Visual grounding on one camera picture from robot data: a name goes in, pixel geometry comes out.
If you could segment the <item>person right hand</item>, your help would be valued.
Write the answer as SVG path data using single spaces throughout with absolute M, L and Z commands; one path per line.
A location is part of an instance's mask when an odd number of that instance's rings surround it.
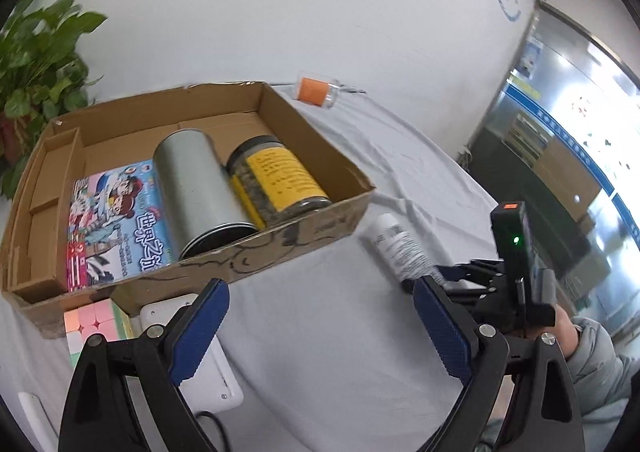
M 550 333 L 555 337 L 565 359 L 569 359 L 577 350 L 579 345 L 579 331 L 576 325 L 570 320 L 570 316 L 560 306 L 554 306 L 555 324 L 546 326 L 540 330 L 541 333 Z

